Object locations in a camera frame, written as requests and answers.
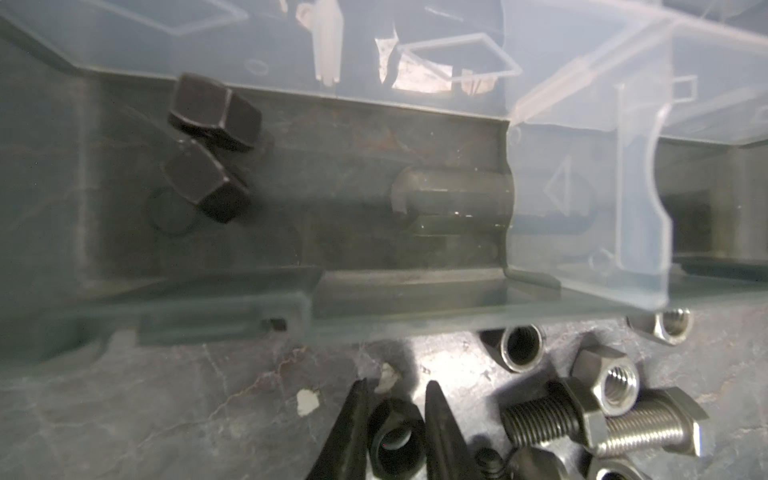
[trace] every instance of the translucent storage box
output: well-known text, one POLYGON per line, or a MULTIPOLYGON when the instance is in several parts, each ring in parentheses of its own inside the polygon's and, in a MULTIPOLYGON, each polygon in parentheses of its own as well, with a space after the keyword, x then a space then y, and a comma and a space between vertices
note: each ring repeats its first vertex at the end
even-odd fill
POLYGON ((762 293, 767 3, 5 0, 0 356, 762 293), (226 226, 163 190, 183 72, 264 113, 226 226))

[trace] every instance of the marble surface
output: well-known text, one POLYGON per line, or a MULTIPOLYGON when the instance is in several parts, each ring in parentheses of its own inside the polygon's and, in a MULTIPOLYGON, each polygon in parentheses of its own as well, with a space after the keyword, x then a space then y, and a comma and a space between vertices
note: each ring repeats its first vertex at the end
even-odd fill
MULTIPOLYGON (((632 454, 651 478, 765 478, 768 303, 695 315, 677 348, 648 342, 618 319, 548 324, 545 360, 523 376, 495 365, 469 332, 332 348, 285 333, 142 348, 120 333, 86 369, 0 383, 0 478, 303 478, 352 381, 375 385, 382 371, 388 381, 379 391, 420 407, 426 383, 440 381, 470 445, 506 453, 498 403, 537 396, 548 378, 568 373, 579 346, 594 343, 625 351, 644 386, 677 385, 713 418, 711 458, 632 454), (312 397, 316 408, 306 403, 312 397)), ((586 455, 570 441, 548 447, 572 472, 584 467, 586 455)))

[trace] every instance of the threaded shaft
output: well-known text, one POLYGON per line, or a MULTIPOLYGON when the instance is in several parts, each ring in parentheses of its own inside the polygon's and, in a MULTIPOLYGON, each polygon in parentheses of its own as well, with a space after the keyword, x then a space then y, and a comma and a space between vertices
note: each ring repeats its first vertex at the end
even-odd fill
POLYGON ((677 445, 686 435, 684 426, 672 411, 655 401, 638 402, 626 414, 606 420, 608 440, 594 449, 598 457, 677 445))
POLYGON ((578 415, 567 399, 546 396, 502 409, 502 424, 515 448, 579 432, 578 415))
POLYGON ((506 473, 502 456, 494 449, 480 449, 475 455, 475 462, 485 480, 500 480, 506 473))

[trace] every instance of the hexagonal bolt head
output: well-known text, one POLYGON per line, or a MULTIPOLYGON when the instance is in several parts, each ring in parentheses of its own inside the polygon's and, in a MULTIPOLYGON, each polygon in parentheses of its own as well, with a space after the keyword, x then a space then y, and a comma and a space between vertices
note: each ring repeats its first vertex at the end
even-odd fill
POLYGON ((667 445, 664 450, 694 457, 712 455, 715 450, 715 428, 710 416, 696 400, 677 387, 645 390, 643 400, 656 400, 667 406, 686 429, 685 441, 679 445, 667 445))
POLYGON ((592 391, 605 415, 629 412, 640 391, 640 374, 624 353, 608 346, 582 349, 576 356, 571 375, 592 391))
POLYGON ((614 458, 594 457, 589 463, 587 480, 648 480, 648 477, 625 456, 614 458))
POLYGON ((488 354, 513 373, 530 372, 544 355, 544 337, 534 325, 480 332, 488 354))
POLYGON ((638 335, 657 343, 676 346, 688 338, 694 327, 694 316, 688 309, 676 309, 631 315, 627 317, 627 323, 638 335))
POLYGON ((248 189, 200 142, 182 143, 163 173, 179 195, 208 217, 227 223, 250 205, 248 189))
POLYGON ((515 480, 568 480, 568 471, 562 460, 552 452, 527 446, 509 459, 509 468, 515 480))
POLYGON ((368 420, 373 474, 383 480, 411 478, 426 462, 426 432, 419 407, 386 399, 368 420))
POLYGON ((608 423, 592 392, 575 377, 559 379, 547 384, 550 395, 565 396, 576 410, 580 432, 574 442, 588 448, 608 440, 608 423))
POLYGON ((210 78, 182 74, 176 82, 168 122, 222 148, 248 151, 261 131, 261 112, 242 95, 210 78))

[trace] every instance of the white paint chip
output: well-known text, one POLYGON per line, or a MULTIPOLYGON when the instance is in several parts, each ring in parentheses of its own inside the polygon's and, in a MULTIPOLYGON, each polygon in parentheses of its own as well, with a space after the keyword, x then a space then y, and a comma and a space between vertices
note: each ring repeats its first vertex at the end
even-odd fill
POLYGON ((389 392, 398 380, 402 378, 399 372, 397 372, 387 362, 382 364, 382 378, 379 379, 379 384, 373 390, 374 393, 383 394, 389 392))
POLYGON ((313 392, 310 389, 301 389, 296 394, 296 413, 300 417, 306 417, 317 410, 319 406, 320 399, 317 396, 317 392, 313 392))

